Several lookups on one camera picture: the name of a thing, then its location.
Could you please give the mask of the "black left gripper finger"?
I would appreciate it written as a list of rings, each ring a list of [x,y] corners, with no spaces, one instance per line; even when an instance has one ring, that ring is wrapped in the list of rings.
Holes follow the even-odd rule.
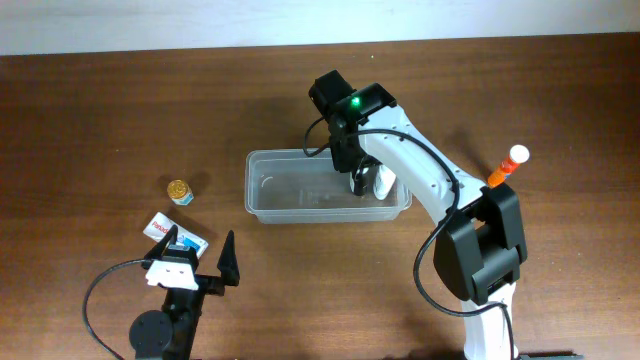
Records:
[[[222,247],[217,268],[220,271],[222,281],[226,286],[238,286],[240,271],[235,251],[235,234],[230,230]]]
[[[177,241],[178,235],[178,227],[173,225],[165,234],[165,236],[161,239],[160,242],[156,243],[143,257],[143,259],[151,263],[155,260],[159,260],[164,251],[167,249],[169,245],[175,245]]]

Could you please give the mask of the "clear plastic container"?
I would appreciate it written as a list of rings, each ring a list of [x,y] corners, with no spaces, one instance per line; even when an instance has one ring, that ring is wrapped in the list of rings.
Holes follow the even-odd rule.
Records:
[[[256,150],[246,159],[244,203],[263,224],[376,222],[408,209],[412,194],[396,181],[383,200],[371,189],[354,195],[327,150],[313,158],[300,149]]]

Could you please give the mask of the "orange tube white cap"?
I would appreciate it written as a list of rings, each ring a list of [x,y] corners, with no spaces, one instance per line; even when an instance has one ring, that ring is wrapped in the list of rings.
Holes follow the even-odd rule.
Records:
[[[514,145],[510,148],[508,156],[500,163],[487,179],[487,183],[491,188],[497,187],[504,183],[521,165],[526,163],[530,158],[529,149],[521,144]]]

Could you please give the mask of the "small gold-lid jar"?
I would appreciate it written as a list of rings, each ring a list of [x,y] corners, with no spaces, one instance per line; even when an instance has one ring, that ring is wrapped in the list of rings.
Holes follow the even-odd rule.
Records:
[[[167,193],[169,198],[180,206],[186,206],[194,199],[190,186],[183,180],[171,181],[167,185]]]

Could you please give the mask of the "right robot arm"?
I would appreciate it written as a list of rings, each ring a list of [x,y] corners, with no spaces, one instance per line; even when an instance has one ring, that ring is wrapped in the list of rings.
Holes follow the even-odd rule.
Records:
[[[412,124],[382,85],[353,88],[332,70],[308,95],[328,125],[333,166],[364,192],[377,170],[374,194],[383,199],[396,180],[419,200],[435,228],[412,269],[420,295],[463,320],[468,359],[517,359],[512,300],[528,258],[518,196],[507,184],[488,185],[450,161]]]

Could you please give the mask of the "white Panadol medicine box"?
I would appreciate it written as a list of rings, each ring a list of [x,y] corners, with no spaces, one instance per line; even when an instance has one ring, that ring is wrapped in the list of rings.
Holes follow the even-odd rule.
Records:
[[[178,245],[193,248],[196,251],[198,258],[200,258],[207,250],[209,244],[205,239],[186,230],[161,212],[156,213],[144,228],[143,233],[154,241],[160,242],[172,227],[177,228],[176,243]]]

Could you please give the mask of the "dark bottle white cap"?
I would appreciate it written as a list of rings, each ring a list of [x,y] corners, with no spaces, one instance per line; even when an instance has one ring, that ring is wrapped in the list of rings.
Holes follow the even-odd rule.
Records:
[[[351,172],[350,188],[355,196],[364,196],[369,189],[370,167],[359,168]]]

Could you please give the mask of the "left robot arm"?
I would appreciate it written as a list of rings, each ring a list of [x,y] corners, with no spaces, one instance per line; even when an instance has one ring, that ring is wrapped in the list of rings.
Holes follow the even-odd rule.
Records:
[[[198,266],[196,249],[178,242],[177,226],[144,256],[147,284],[164,289],[166,296],[159,310],[142,313],[130,327],[129,342],[137,359],[190,357],[205,297],[223,296],[226,288],[239,285],[235,234],[227,234],[218,276],[198,274]]]

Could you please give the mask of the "white spray bottle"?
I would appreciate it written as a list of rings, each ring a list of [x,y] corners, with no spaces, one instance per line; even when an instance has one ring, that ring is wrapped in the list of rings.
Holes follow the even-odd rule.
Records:
[[[378,200],[385,200],[393,187],[396,180],[396,174],[387,166],[380,165],[378,167],[373,192]]]

